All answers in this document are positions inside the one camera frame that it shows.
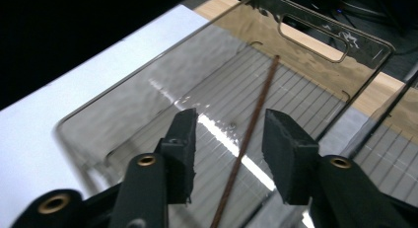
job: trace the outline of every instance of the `white surface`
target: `white surface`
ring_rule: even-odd
[[[54,135],[56,123],[207,23],[177,6],[144,28],[0,112],[0,227],[38,196],[73,189],[86,198]]]

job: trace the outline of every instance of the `wooden stick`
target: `wooden stick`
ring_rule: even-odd
[[[211,228],[217,228],[219,222],[222,218],[222,213],[224,212],[225,206],[227,205],[228,198],[231,194],[231,190],[234,186],[234,182],[237,178],[238,171],[241,166],[241,160],[246,152],[246,148],[251,139],[252,133],[254,132],[255,125],[257,124],[258,117],[260,115],[261,109],[264,105],[265,98],[267,97],[268,90],[270,89],[271,82],[273,81],[274,74],[276,73],[276,68],[279,65],[279,56],[276,55],[273,58],[273,61],[270,66],[267,78],[265,80],[264,86],[261,90],[261,93],[258,97],[257,105],[255,106],[254,112],[252,113],[251,121],[249,122],[248,128],[246,129],[243,144],[241,145],[240,154],[238,155],[233,170],[230,173],[228,178],[227,185],[225,186],[224,193],[222,194],[221,201],[219,202],[218,209],[216,210],[215,216],[213,217]]]

